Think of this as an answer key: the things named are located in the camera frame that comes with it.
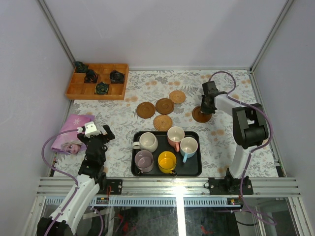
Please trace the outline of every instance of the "yellow mug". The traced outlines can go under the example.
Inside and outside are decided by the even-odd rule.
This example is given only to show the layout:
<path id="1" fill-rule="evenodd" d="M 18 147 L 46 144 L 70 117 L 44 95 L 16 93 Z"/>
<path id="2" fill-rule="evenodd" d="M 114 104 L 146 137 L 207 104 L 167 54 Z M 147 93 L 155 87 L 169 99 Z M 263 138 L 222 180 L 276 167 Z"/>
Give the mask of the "yellow mug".
<path id="1" fill-rule="evenodd" d="M 170 151 L 162 152 L 157 159 L 158 168 L 165 174 L 171 174 L 172 176 L 176 176 L 177 173 L 175 171 L 175 167 L 177 164 L 176 156 Z"/>

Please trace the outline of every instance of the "metal rail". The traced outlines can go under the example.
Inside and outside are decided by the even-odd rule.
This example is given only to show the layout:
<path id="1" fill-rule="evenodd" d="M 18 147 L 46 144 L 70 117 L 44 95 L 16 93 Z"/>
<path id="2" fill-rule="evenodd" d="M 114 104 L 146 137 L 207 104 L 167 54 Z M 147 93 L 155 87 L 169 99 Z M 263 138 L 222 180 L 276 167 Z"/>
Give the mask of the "metal rail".
<path id="1" fill-rule="evenodd" d="M 183 197 L 209 197 L 204 188 L 207 178 L 138 178 L 123 177 L 121 197 L 177 197 L 179 190 Z M 295 178 L 251 178 L 254 195 L 246 198 L 300 197 Z M 65 196 L 73 186 L 68 177 L 42 177 L 37 196 Z M 220 195 L 211 197 L 237 198 L 238 195 Z"/>

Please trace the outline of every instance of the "white mug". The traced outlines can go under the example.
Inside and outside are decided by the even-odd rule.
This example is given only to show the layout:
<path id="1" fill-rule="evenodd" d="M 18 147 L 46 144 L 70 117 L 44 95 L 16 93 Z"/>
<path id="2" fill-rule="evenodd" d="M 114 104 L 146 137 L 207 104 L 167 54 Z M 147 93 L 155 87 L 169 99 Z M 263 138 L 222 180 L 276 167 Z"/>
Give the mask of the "white mug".
<path id="1" fill-rule="evenodd" d="M 195 155 L 198 149 L 198 142 L 192 137 L 183 138 L 181 141 L 181 155 L 184 157 L 183 162 L 186 163 L 187 158 Z"/>
<path id="2" fill-rule="evenodd" d="M 179 144 L 185 137 L 185 132 L 181 127 L 174 126 L 167 131 L 168 143 L 175 148 L 175 151 L 179 152 Z"/>
<path id="3" fill-rule="evenodd" d="M 132 149 L 148 150 L 154 152 L 158 147 L 158 140 L 153 133 L 147 132 L 140 136 L 138 142 L 132 144 Z"/>

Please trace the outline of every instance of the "black tray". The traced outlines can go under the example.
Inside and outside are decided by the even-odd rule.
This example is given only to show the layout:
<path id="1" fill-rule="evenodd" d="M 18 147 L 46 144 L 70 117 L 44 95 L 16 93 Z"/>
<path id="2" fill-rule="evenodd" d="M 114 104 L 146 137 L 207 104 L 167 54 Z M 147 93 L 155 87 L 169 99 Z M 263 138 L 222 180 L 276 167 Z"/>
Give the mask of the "black tray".
<path id="1" fill-rule="evenodd" d="M 138 142 L 140 136 L 147 131 L 140 131 L 136 133 L 133 137 L 134 142 Z M 199 143 L 199 136 L 196 132 L 193 131 L 185 131 L 185 137 L 192 137 L 197 140 L 198 142 L 198 150 L 194 156 L 188 158 L 186 163 L 183 163 L 183 156 L 180 152 L 176 152 L 175 149 L 168 143 L 167 141 L 167 132 L 164 131 L 149 131 L 153 133 L 158 142 L 158 147 L 156 151 L 154 151 L 153 158 L 154 158 L 154 166 L 153 169 L 148 173 L 141 173 L 141 177 L 171 177 L 171 174 L 164 174 L 158 168 L 158 156 L 164 151 L 170 151 L 175 154 L 177 158 L 177 165 L 175 171 L 177 172 L 178 177 L 196 177 L 199 176 L 202 172 L 202 163 L 201 163 L 201 154 L 200 154 L 200 143 Z M 131 158 L 131 172 L 134 176 L 139 176 L 139 169 L 136 167 L 134 158 L 139 152 L 140 149 L 133 149 L 132 150 L 132 158 Z"/>

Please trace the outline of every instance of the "wooden compartment box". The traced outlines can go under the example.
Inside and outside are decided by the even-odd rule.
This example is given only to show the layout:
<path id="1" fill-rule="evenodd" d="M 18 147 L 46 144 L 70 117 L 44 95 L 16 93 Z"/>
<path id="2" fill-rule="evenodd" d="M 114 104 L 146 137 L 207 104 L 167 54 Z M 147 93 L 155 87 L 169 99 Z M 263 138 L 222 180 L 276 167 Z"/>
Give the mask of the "wooden compartment box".
<path id="1" fill-rule="evenodd" d="M 98 74 L 96 84 L 85 84 L 85 73 L 75 73 L 69 83 L 66 96 L 70 100 L 123 100 L 125 98 L 126 86 L 128 81 L 129 66 L 128 64 L 97 64 L 97 63 L 84 63 L 89 66 L 89 69 L 95 71 Z M 125 75 L 125 81 L 123 84 L 111 84 L 110 72 L 117 70 Z M 109 84 L 109 90 L 107 95 L 95 94 L 95 87 L 98 83 L 104 82 Z"/>

